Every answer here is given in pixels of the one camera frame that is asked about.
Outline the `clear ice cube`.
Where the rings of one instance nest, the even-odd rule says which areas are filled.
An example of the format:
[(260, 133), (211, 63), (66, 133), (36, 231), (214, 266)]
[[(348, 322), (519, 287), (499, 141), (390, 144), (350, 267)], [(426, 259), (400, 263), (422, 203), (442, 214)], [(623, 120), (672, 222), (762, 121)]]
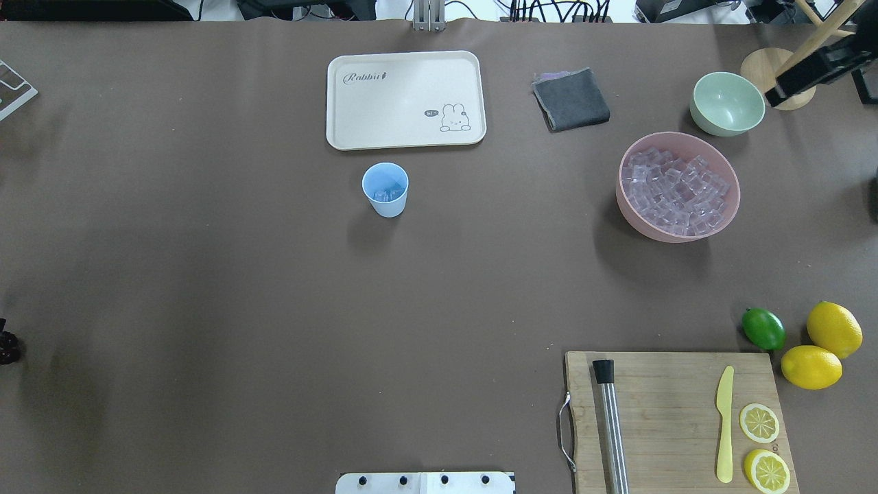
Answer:
[(392, 200), (391, 194), (387, 189), (379, 189), (374, 191), (371, 198), (377, 202), (388, 202)]
[(395, 184), (393, 187), (388, 187), (385, 191), (385, 198), (388, 201), (398, 200), (404, 193), (407, 191), (407, 188), (402, 187), (400, 184)]

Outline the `wooden cup tree stand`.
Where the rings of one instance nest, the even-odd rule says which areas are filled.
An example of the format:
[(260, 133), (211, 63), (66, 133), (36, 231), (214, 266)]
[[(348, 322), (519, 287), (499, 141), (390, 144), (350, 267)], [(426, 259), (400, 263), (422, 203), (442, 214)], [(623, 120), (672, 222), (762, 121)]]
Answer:
[[(742, 62), (741, 75), (759, 88), (764, 97), (766, 91), (774, 87), (776, 78), (782, 71), (791, 68), (818, 48), (831, 46), (856, 32), (876, 31), (875, 1), (844, 1), (825, 20), (819, 19), (805, 1), (797, 1), (796, 4), (809, 16), (815, 27), (809, 38), (794, 52), (774, 47), (760, 48), (750, 53)], [(772, 108), (802, 108), (812, 100), (818, 85)]]

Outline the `pile of ice cubes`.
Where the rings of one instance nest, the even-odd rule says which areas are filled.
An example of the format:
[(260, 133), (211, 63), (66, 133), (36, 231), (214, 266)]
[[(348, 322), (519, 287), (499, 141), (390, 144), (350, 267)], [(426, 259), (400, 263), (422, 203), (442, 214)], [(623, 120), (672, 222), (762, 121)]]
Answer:
[(620, 178), (624, 200), (665, 233), (702, 237), (731, 218), (731, 182), (699, 154), (683, 159), (650, 147), (624, 161)]

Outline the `light blue cup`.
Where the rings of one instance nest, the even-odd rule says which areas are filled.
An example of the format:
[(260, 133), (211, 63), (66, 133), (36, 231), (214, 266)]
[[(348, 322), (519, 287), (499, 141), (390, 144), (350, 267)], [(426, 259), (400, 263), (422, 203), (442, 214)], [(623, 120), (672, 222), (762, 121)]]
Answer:
[[(395, 201), (377, 202), (371, 198), (374, 191), (387, 189), (395, 184), (405, 187), (405, 193)], [(382, 217), (392, 218), (401, 215), (407, 204), (409, 178), (407, 172), (396, 163), (382, 162), (371, 165), (361, 179), (361, 190), (370, 201), (370, 205)]]

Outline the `dark cherry pair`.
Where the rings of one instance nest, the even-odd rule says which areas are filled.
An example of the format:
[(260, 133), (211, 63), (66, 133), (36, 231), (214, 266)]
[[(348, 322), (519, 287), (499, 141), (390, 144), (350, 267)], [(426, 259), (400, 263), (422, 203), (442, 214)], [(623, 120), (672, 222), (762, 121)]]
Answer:
[(21, 357), (19, 339), (9, 331), (1, 332), (1, 365), (18, 362)]

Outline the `pink bowl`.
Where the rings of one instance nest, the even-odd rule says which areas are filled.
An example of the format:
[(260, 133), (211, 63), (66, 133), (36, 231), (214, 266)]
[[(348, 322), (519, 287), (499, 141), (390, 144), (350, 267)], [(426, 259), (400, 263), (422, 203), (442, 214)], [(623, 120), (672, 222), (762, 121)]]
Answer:
[[(663, 231), (660, 231), (656, 227), (652, 227), (645, 222), (639, 215), (637, 215), (630, 204), (628, 204), (627, 200), (624, 200), (623, 191), (621, 190), (621, 178), (620, 171), (621, 166), (623, 166), (624, 161), (631, 157), (636, 152), (641, 152), (650, 149), (650, 147), (656, 147), (657, 149), (662, 150), (670, 150), (671, 153), (677, 154), (680, 158), (683, 159), (691, 159), (697, 154), (703, 156), (706, 160), (711, 163), (712, 168), (727, 181), (731, 182), (731, 218), (725, 220), (718, 231), (702, 235), (702, 237), (680, 237), (680, 235), (668, 234)], [(734, 171), (733, 166), (731, 166), (728, 159), (719, 151), (716, 150), (711, 144), (706, 143), (702, 139), (698, 137), (693, 137), (693, 135), (686, 134), (686, 132), (653, 132), (653, 134), (649, 134), (646, 137), (640, 138), (636, 143), (633, 143), (628, 150), (623, 155), (623, 160), (621, 160), (618, 172), (617, 172), (617, 204), (619, 209), (623, 213), (625, 219), (627, 219), (628, 223), (639, 231), (640, 234), (646, 235), (646, 237), (659, 240), (665, 243), (689, 243), (696, 240), (704, 239), (718, 233), (723, 228), (727, 227), (735, 215), (737, 215), (737, 210), (740, 204), (740, 185), (738, 182), (737, 173)]]

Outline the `green lime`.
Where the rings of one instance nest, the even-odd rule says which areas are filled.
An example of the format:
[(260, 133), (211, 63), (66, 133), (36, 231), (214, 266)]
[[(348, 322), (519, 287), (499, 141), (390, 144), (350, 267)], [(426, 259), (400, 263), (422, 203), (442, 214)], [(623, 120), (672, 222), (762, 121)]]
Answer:
[(749, 307), (742, 315), (741, 326), (750, 343), (761, 350), (781, 350), (787, 332), (778, 316), (762, 307)]

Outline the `yellow lemon near lime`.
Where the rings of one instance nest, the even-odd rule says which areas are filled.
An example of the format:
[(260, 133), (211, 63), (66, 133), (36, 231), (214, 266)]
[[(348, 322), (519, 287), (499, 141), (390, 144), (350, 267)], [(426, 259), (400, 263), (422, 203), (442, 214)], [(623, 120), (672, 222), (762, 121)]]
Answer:
[(841, 379), (843, 366), (831, 351), (816, 345), (796, 345), (781, 357), (781, 372), (803, 390), (824, 390)]

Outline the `lemon slice near knife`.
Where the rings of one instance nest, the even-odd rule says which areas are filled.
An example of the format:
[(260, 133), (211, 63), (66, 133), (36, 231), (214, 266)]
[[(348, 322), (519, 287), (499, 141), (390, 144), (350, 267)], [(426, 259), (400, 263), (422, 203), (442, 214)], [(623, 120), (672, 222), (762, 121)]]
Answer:
[(758, 444), (771, 444), (781, 432), (781, 422), (771, 407), (749, 403), (738, 414), (738, 425), (744, 436)]

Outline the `wooden cutting board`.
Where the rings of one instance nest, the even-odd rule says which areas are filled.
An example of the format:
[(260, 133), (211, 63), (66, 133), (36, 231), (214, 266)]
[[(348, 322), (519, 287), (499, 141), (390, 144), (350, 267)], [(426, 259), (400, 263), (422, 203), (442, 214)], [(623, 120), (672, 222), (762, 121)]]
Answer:
[[(573, 461), (577, 493), (608, 493), (601, 394), (595, 360), (614, 362), (621, 437), (633, 493), (752, 493), (744, 458), (759, 448), (739, 426), (750, 403), (768, 406), (783, 420), (775, 374), (764, 353), (709, 351), (568, 351), (567, 390), (573, 418)], [(715, 475), (721, 416), (715, 395), (721, 374), (734, 368), (733, 480)]]

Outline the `lemon slice far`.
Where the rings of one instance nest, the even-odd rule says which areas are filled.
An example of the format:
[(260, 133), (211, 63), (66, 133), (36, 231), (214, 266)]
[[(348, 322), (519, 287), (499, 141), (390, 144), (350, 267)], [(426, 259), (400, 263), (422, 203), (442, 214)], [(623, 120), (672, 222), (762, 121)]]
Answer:
[(762, 448), (744, 456), (744, 475), (759, 493), (786, 493), (792, 482), (791, 470), (784, 459)]

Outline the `cream rabbit tray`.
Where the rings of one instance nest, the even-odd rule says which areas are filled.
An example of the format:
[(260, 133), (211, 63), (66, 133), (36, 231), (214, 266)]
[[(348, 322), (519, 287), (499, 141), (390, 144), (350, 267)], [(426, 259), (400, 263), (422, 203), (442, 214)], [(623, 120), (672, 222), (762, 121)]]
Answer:
[(336, 150), (473, 145), (486, 132), (471, 52), (351, 54), (327, 67), (326, 138)]

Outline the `steel muddler black tip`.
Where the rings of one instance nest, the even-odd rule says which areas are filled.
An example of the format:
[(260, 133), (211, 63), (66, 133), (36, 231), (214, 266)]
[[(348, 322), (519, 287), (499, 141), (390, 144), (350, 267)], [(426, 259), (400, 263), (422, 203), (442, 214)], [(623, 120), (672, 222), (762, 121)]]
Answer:
[(610, 475), (610, 491), (612, 493), (630, 493), (617, 388), (615, 387), (615, 362), (608, 359), (593, 360), (592, 365), (602, 403), (603, 434)]

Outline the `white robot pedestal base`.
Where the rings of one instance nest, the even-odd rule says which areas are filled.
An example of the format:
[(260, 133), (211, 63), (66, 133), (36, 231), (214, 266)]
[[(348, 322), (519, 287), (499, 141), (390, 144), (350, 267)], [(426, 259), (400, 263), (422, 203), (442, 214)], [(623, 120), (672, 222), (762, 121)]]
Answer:
[(347, 473), (335, 493), (515, 493), (514, 473), (502, 471), (423, 471)]

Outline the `aluminium frame post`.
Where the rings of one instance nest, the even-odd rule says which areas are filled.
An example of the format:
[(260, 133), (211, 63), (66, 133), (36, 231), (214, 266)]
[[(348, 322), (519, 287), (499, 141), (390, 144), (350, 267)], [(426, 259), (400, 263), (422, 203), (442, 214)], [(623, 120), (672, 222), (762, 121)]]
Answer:
[(441, 32), (446, 28), (445, 1), (414, 0), (413, 29), (415, 32)]

